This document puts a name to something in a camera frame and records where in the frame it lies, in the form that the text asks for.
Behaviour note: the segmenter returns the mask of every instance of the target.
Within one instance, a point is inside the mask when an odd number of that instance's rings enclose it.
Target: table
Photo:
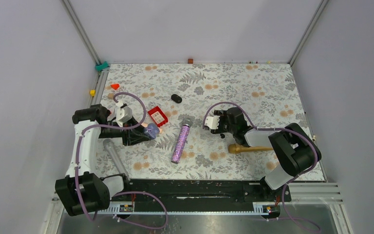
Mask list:
[[[117,91],[110,86],[115,83],[120,84]],[[147,110],[159,106],[168,117],[156,140],[124,147],[120,138],[112,139],[131,178],[257,180],[271,172],[279,163],[273,151],[229,154],[231,134],[221,139],[201,128],[207,109],[220,101],[239,104],[259,127],[295,122],[310,136],[288,64],[112,64],[101,104],[112,110],[112,97],[118,92],[133,93]],[[183,102],[172,101],[172,94]],[[136,120],[141,119],[142,108],[135,99],[118,98],[132,108]],[[216,109],[230,107],[222,104]],[[193,125],[180,163],[174,164],[171,155],[186,117],[193,119]],[[145,122],[152,120],[147,116]],[[102,140],[96,149],[97,175],[116,174]],[[299,180],[324,181],[320,165]]]

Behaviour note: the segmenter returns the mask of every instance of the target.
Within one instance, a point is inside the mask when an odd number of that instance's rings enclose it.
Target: leaf pattern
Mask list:
[[[113,90],[110,84],[119,83]],[[131,178],[151,179],[260,179],[278,163],[273,151],[229,154],[235,142],[231,134],[221,139],[202,130],[203,115],[220,101],[232,101],[243,107],[259,127],[283,127],[298,123],[310,135],[292,70],[287,64],[111,64],[101,104],[114,107],[112,95],[130,92],[142,99],[147,110],[159,106],[168,123],[155,140],[123,146],[113,138],[116,150]],[[172,94],[182,103],[170,99]],[[139,120],[142,108],[131,97],[119,96]],[[222,104],[214,110],[226,110]],[[179,164],[171,163],[175,142],[183,119],[193,124]],[[145,123],[152,120],[147,116]],[[98,140],[95,171],[99,176],[117,173],[114,163]],[[298,180],[322,181],[320,165]]]

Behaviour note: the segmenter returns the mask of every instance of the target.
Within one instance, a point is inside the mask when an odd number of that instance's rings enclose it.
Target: black oval object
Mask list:
[[[171,100],[173,100],[177,103],[181,103],[183,101],[183,99],[180,96],[178,96],[177,94],[171,95]]]

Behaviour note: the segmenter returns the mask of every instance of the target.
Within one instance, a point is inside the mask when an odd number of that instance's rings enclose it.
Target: gray floor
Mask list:
[[[304,217],[316,222],[323,234],[337,233],[331,211],[326,205],[286,206],[293,217]],[[133,215],[131,221],[144,225],[161,226],[164,216]],[[127,223],[117,223],[112,215],[100,215],[94,223],[84,215],[70,217],[63,214],[58,234],[308,234],[291,220],[256,221],[260,216],[248,215],[170,215],[169,225],[165,230],[151,231]],[[311,224],[303,222],[307,228]]]

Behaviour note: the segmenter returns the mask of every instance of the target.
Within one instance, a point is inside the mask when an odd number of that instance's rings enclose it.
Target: purple glitter tube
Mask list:
[[[178,135],[177,144],[175,145],[173,157],[171,157],[171,162],[173,163],[180,162],[181,154],[183,153],[184,145],[186,144],[191,124],[192,122],[188,118],[184,119],[182,122],[181,131]]]

